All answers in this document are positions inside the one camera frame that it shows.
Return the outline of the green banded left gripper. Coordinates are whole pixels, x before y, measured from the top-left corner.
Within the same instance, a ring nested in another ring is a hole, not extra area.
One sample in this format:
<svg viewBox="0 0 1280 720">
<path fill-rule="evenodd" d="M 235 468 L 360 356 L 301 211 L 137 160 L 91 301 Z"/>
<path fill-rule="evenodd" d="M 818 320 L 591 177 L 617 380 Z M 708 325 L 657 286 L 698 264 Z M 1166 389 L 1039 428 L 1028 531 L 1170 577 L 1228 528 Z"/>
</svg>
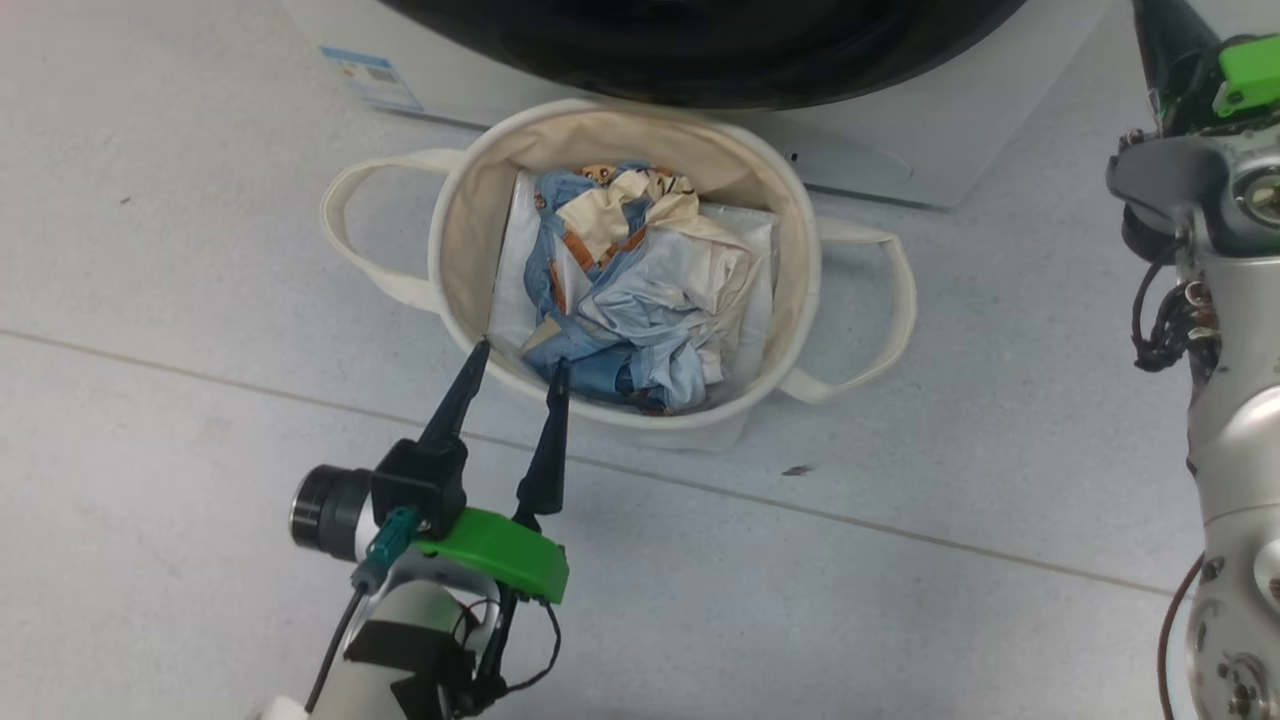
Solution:
<svg viewBox="0 0 1280 720">
<path fill-rule="evenodd" d="M 419 447 L 461 439 L 470 405 L 485 377 L 489 338 L 471 350 L 431 419 Z M 570 569 L 564 551 L 543 534 L 540 518 L 562 511 L 570 424 L 570 377 L 561 359 L 547 392 L 547 420 L 512 518 L 467 505 L 460 465 L 380 465 L 344 469 L 320 465 L 308 473 L 291 505 L 291 538 L 307 550 L 356 566 L 361 618 L 397 585 L 426 582 L 498 601 L 559 603 Z"/>
</svg>

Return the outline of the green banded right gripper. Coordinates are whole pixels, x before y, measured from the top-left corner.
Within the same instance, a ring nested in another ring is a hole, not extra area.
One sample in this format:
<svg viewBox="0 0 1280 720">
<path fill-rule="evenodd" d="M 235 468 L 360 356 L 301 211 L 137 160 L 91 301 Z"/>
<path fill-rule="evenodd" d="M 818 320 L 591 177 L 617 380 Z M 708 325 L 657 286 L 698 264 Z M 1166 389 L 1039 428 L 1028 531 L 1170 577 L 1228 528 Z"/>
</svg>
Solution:
<svg viewBox="0 0 1280 720">
<path fill-rule="evenodd" d="M 1156 135 L 1216 137 L 1277 123 L 1279 37 L 1222 42 L 1188 1 L 1134 1 Z"/>
</svg>

